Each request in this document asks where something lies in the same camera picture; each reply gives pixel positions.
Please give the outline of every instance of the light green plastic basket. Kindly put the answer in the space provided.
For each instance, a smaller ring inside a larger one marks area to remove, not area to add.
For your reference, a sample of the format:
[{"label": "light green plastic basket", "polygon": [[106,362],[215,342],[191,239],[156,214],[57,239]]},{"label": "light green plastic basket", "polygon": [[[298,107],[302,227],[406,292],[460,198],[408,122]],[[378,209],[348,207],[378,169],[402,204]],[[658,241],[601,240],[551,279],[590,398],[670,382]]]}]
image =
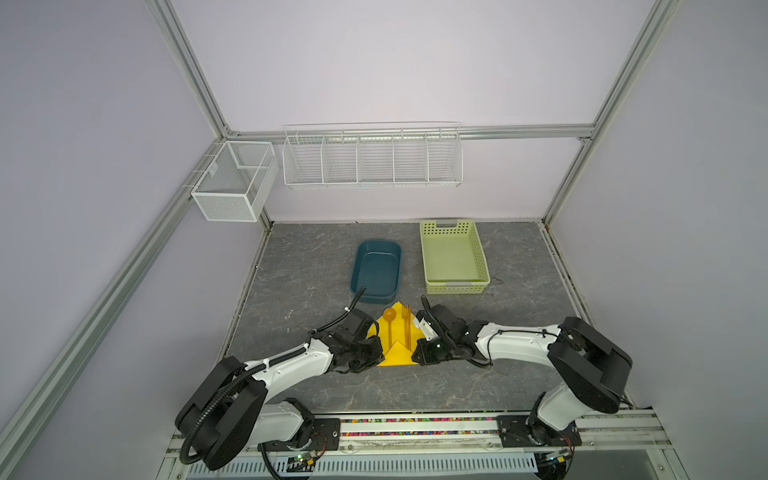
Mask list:
[{"label": "light green plastic basket", "polygon": [[475,222],[424,220],[422,257],[427,293],[482,293],[491,282]]}]

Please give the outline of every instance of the black mounting plate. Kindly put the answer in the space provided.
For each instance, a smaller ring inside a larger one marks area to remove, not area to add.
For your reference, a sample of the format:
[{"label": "black mounting plate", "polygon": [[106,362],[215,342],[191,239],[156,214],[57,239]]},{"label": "black mounting plate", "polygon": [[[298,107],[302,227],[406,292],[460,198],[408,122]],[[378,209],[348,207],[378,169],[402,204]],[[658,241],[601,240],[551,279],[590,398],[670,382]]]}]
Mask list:
[{"label": "black mounting plate", "polygon": [[[322,433],[328,439],[326,443],[326,451],[339,449],[339,436],[341,420],[340,419],[314,419],[312,421],[312,433]],[[320,435],[310,436],[312,443],[310,443],[304,450],[322,450],[323,442],[326,441]],[[272,442],[266,442],[264,444],[268,452],[295,452],[296,449],[289,449],[285,442],[274,440]]]},{"label": "black mounting plate", "polygon": [[[499,415],[496,417],[498,423],[498,436],[502,439],[502,447],[536,447],[540,446],[531,440],[528,432],[528,426],[525,421],[528,415]],[[571,424],[562,432],[562,435],[571,440],[571,445],[577,447],[581,445],[581,436],[576,429],[576,422]],[[553,436],[548,442],[551,447],[565,447],[567,442],[562,436]]]}]

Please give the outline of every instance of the basket handle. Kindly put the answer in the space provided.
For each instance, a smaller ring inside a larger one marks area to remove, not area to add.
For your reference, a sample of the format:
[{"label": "basket handle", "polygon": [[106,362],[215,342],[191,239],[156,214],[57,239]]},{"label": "basket handle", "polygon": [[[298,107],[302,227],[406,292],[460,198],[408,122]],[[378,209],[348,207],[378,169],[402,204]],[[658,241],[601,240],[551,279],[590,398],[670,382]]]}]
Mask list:
[{"label": "basket handle", "polygon": [[456,228],[458,227],[458,220],[437,220],[435,222],[437,228]]}]

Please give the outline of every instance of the gray table surface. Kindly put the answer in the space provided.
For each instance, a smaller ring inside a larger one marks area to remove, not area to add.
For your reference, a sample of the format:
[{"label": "gray table surface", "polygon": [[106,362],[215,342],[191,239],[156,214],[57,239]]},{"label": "gray table surface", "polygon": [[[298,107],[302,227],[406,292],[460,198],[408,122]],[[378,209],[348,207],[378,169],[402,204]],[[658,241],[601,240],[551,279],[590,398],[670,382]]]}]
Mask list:
[{"label": "gray table surface", "polygon": [[[478,223],[492,281],[482,295],[432,296],[466,320],[545,326],[574,309],[538,226]],[[307,341],[307,330],[349,304],[349,280],[360,242],[394,240],[402,248],[397,300],[414,310],[425,293],[417,223],[281,224],[274,227],[229,354],[260,359]],[[374,318],[386,306],[360,303]],[[434,366],[375,367],[300,382],[273,399],[297,397],[315,413],[372,410],[528,410],[560,382],[546,366],[500,359],[490,369],[451,361]]]}]

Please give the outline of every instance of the white wire basket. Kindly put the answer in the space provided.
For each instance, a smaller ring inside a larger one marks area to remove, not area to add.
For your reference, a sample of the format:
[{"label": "white wire basket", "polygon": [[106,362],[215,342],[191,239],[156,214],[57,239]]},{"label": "white wire basket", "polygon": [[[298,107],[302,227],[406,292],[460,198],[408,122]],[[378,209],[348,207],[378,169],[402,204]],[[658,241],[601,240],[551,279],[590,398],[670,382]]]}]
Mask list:
[{"label": "white wire basket", "polygon": [[257,222],[278,170],[270,142],[225,141],[192,197],[208,220]]},{"label": "white wire basket", "polygon": [[455,186],[463,160],[458,126],[292,134],[286,127],[283,173],[291,188]]}]

